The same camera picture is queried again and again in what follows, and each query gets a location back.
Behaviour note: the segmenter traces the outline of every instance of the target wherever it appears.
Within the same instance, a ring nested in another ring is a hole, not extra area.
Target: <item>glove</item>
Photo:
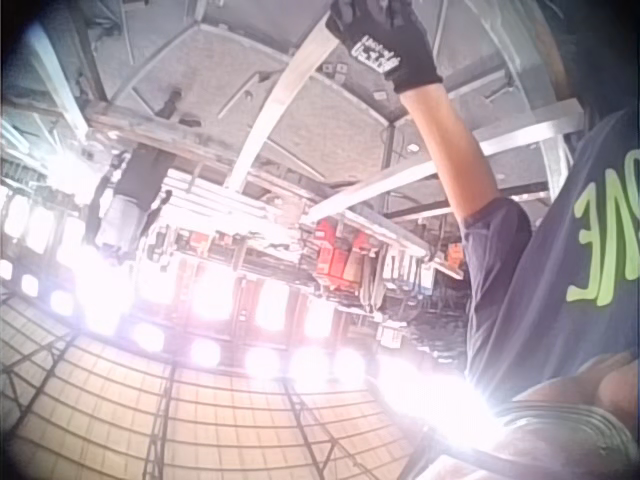
[[[326,27],[398,94],[442,82],[411,0],[334,0]]]

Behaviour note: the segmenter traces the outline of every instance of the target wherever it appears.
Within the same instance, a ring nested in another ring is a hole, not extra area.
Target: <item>dark blue t-shirt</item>
[[[524,210],[504,198],[463,222],[467,375],[493,402],[638,347],[638,136],[635,109],[590,132],[533,235]]]

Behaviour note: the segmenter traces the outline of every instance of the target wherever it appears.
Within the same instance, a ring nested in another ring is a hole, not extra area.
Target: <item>hand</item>
[[[326,26],[398,94],[442,82],[411,0],[334,0]]]

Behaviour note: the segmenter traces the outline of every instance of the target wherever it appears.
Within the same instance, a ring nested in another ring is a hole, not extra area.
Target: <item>shirt sleeve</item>
[[[496,198],[462,222],[462,243],[471,280],[467,332],[468,373],[487,345],[520,258],[531,239],[531,222],[520,205]]]

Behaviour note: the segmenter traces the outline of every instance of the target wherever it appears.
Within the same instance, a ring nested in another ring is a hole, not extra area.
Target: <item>green letter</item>
[[[617,257],[617,227],[618,215],[620,215],[620,223],[624,234],[625,247],[625,267],[624,276],[627,280],[635,280],[640,276],[640,251],[638,250],[638,242],[636,241],[636,232],[633,228],[631,213],[627,207],[626,197],[622,190],[622,184],[618,178],[618,174],[612,168],[608,168],[605,172],[606,188],[607,188],[607,240],[606,251],[604,256],[604,267],[602,269],[602,283],[600,284],[600,292],[598,293],[597,305],[608,305],[613,300],[613,291],[616,281],[616,257]]]
[[[581,244],[591,244],[591,270],[589,271],[589,285],[587,288],[578,288],[569,285],[567,289],[567,302],[576,300],[594,300],[598,295],[600,286],[600,225],[598,223],[598,209],[596,203],[596,184],[591,182],[584,189],[580,198],[573,207],[576,218],[584,215],[589,207],[589,230],[580,230],[578,240]]]
[[[624,176],[627,183],[629,203],[636,217],[640,219],[640,200],[638,200],[638,177],[636,165],[640,166],[640,150],[631,150],[624,161]]]

